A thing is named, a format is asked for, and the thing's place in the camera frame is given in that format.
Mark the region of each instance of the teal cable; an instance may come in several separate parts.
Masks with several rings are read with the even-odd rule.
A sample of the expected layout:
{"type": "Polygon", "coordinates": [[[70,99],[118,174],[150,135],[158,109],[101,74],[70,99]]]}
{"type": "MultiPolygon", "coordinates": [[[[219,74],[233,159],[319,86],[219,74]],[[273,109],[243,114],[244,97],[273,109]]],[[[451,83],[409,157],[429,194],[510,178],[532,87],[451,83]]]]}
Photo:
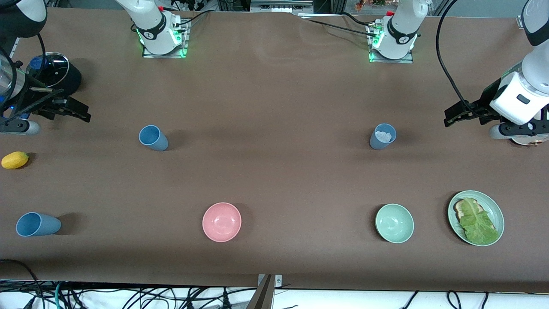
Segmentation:
{"type": "Polygon", "coordinates": [[[59,305],[59,288],[61,287],[61,282],[57,284],[55,287],[55,305],[57,306],[57,309],[61,309],[61,306],[59,305]]]}

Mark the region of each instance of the bread slice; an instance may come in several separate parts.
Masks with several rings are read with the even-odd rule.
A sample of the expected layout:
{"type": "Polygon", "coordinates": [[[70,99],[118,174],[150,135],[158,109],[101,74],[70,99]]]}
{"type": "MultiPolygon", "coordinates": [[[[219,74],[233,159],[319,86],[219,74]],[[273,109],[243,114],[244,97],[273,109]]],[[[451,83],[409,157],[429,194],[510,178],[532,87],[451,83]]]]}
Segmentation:
{"type": "MultiPolygon", "coordinates": [[[[461,218],[464,216],[463,211],[461,210],[461,204],[463,204],[463,201],[464,201],[464,200],[460,200],[460,201],[457,202],[456,205],[453,207],[454,210],[456,211],[457,219],[458,219],[458,220],[461,220],[461,218]]],[[[479,202],[478,202],[477,200],[473,199],[473,202],[474,202],[475,206],[478,208],[479,212],[485,211],[484,208],[482,208],[482,206],[479,205],[479,202]]]]}

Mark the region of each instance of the blue cup lying on side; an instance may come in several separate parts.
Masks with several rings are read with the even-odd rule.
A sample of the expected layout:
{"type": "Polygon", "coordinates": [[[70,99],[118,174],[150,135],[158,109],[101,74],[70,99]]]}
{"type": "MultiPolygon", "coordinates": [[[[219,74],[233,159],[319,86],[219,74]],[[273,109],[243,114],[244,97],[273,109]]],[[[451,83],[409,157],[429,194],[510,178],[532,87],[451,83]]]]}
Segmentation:
{"type": "Polygon", "coordinates": [[[22,237],[51,235],[60,228],[61,221],[58,218],[37,212],[25,213],[15,225],[15,231],[22,237]]]}
{"type": "Polygon", "coordinates": [[[168,148],[168,139],[156,125],[148,125],[139,132],[139,141],[156,151],[168,148]]]}
{"type": "Polygon", "coordinates": [[[396,130],[387,123],[378,124],[370,137],[370,146],[373,149],[380,150],[387,147],[396,139],[396,130]]]}

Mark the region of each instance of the ice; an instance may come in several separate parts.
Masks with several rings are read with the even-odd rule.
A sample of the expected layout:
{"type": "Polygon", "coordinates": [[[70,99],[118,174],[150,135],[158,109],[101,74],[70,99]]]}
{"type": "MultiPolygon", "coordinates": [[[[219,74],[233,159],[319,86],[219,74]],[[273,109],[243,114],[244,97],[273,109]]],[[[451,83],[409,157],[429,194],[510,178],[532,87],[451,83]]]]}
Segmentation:
{"type": "Polygon", "coordinates": [[[388,143],[391,141],[391,133],[383,132],[383,131],[376,131],[376,137],[379,141],[388,143]]]}

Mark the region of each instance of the green plate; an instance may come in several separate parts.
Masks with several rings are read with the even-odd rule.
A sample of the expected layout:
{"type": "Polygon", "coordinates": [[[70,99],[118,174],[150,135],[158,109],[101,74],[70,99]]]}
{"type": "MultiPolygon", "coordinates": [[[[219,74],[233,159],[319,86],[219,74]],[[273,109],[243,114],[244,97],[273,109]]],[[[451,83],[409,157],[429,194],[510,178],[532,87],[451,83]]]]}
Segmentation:
{"type": "Polygon", "coordinates": [[[448,221],[450,222],[450,226],[452,227],[453,231],[456,232],[457,236],[459,236],[463,241],[465,241],[468,244],[479,246],[479,247],[485,247],[495,244],[503,234],[503,229],[505,227],[505,221],[503,220],[503,214],[501,213],[500,207],[496,204],[492,198],[482,192],[479,191],[473,191],[473,190],[467,190],[467,191],[461,191],[460,193],[456,194],[452,200],[450,201],[450,204],[448,205],[448,221]],[[470,197],[474,198],[479,202],[479,205],[484,208],[486,212],[488,212],[488,217],[494,224],[494,227],[496,228],[496,231],[500,235],[494,242],[487,245],[477,245],[465,237],[465,231],[460,225],[459,220],[457,219],[457,214],[455,209],[453,208],[457,202],[460,200],[470,197]]]}
{"type": "Polygon", "coordinates": [[[376,229],[385,240],[401,244],[412,237],[412,214],[403,206],[387,204],[376,215],[376,229]]]}

